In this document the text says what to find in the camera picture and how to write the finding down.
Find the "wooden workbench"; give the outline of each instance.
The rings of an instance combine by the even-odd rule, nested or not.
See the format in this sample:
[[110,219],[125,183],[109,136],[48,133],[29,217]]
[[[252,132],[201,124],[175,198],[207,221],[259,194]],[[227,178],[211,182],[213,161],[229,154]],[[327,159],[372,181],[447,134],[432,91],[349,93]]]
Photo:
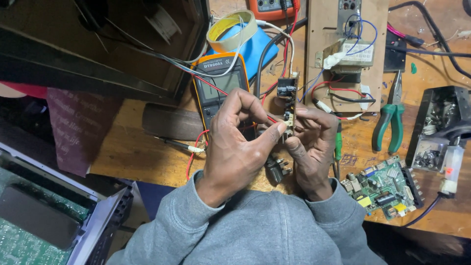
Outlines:
[[[403,0],[390,0],[390,6],[397,5]],[[245,0],[216,1],[210,0],[212,12],[221,17],[234,10],[246,8]],[[300,18],[305,17],[306,3],[301,5],[302,11]],[[426,0],[425,4],[437,25],[441,28],[445,38],[451,37],[456,30],[469,30],[469,28],[460,28],[462,25],[471,25],[471,17],[467,16],[463,10],[461,1],[441,1]],[[394,27],[404,33],[424,38],[427,43],[434,42],[430,30],[419,11],[414,7],[406,7],[389,14],[388,21]],[[305,71],[305,40],[306,27],[297,30],[293,34],[296,45],[294,58],[294,68],[298,67],[301,71],[301,79],[304,81]],[[471,40],[457,39],[456,37],[449,41],[450,48],[455,52],[469,52],[471,50]],[[273,64],[282,59],[282,52],[278,53]],[[471,71],[471,60],[458,58],[458,63],[466,71]],[[411,63],[417,66],[417,73],[411,74]],[[276,68],[276,75],[268,72],[270,65],[263,70],[261,91],[267,89],[277,80],[281,73],[282,66]],[[382,98],[387,99],[388,92],[394,74],[383,75]],[[403,95],[402,101],[406,107],[403,115],[404,139],[402,146],[398,151],[401,158],[405,158],[408,144],[411,138],[411,132],[414,127],[418,107],[421,102],[423,90],[427,88],[440,87],[445,85],[458,85],[470,88],[468,84],[471,80],[455,71],[448,58],[434,56],[416,56],[408,55],[406,59],[406,71],[403,74]],[[196,111],[193,86],[188,87],[181,107]],[[280,110],[272,104],[272,98],[275,93],[271,93],[265,103],[265,108],[272,113]],[[136,100],[126,100],[117,115],[114,124],[105,138],[101,151],[91,167],[91,172],[113,177],[121,177],[144,182],[157,183],[161,185],[179,187],[186,183],[185,168],[188,162],[189,154],[185,151],[175,149],[170,145],[164,145],[161,141],[145,135],[141,127],[141,116],[145,102]],[[369,122],[353,120],[343,121],[343,158],[341,160],[341,174],[343,177],[348,172],[359,172],[365,167],[374,165],[387,157],[387,147],[390,141],[390,130],[388,130],[383,139],[383,151],[373,152],[371,149],[371,137],[373,129],[379,116],[366,115]],[[203,168],[204,154],[196,157],[190,172]],[[471,225],[468,225],[471,219],[471,151],[466,150],[465,158],[461,168],[458,191],[455,199],[442,200],[426,218],[412,226],[412,228],[439,232],[450,235],[456,235],[471,238]],[[439,190],[441,175],[416,171],[417,180],[421,186],[421,191],[425,197],[425,207],[412,213],[408,213],[403,218],[394,218],[387,221],[381,211],[375,212],[372,216],[366,217],[366,220],[392,225],[404,225],[416,218],[436,197]],[[267,180],[265,173],[254,180],[249,188],[257,190],[281,190],[291,192],[289,185],[280,184],[276,188]]]

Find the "man's left hand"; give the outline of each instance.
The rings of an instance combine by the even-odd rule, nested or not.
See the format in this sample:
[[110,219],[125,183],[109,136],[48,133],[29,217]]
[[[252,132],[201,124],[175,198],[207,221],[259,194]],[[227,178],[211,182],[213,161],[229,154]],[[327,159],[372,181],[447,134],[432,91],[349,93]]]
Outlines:
[[218,207],[252,182],[286,130],[284,123],[276,123],[257,139],[247,141],[237,127],[248,118],[258,124],[268,121],[260,100],[235,88],[211,120],[203,177],[195,184],[208,206]]

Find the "sleeve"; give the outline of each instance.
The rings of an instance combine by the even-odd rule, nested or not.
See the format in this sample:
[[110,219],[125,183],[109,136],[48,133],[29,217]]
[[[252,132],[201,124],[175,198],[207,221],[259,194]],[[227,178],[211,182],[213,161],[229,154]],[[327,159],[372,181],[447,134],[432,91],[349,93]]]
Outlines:
[[331,178],[333,195],[324,201],[306,201],[317,224],[340,250],[344,265],[386,265],[370,250],[362,228],[365,209],[352,199],[338,180]]
[[141,225],[125,249],[114,253],[107,265],[177,265],[203,237],[211,216],[224,208],[207,206],[196,193],[197,171],[185,186],[165,196],[155,220]]

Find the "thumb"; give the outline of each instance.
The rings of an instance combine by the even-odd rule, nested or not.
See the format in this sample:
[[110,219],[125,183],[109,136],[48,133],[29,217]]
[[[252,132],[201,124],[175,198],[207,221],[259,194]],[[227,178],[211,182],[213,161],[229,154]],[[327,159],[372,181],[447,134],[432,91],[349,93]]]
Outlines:
[[264,133],[262,133],[257,139],[250,141],[250,143],[263,153],[264,156],[268,156],[270,151],[275,147],[280,139],[281,135],[286,131],[286,124],[275,123],[270,126]]
[[299,165],[309,164],[309,158],[307,156],[306,149],[299,140],[298,137],[290,137],[284,141],[287,146],[288,153]]

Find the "person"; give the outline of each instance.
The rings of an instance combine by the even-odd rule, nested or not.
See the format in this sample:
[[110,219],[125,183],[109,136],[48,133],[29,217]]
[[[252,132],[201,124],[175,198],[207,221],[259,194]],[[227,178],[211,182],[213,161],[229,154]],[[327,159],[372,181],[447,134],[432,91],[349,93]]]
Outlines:
[[298,104],[296,134],[284,141],[305,198],[244,190],[286,130],[269,126],[247,141],[251,118],[269,124],[260,100],[233,89],[211,121],[206,163],[165,196],[155,220],[141,225],[108,265],[386,264],[366,244],[366,211],[328,178],[338,120]]

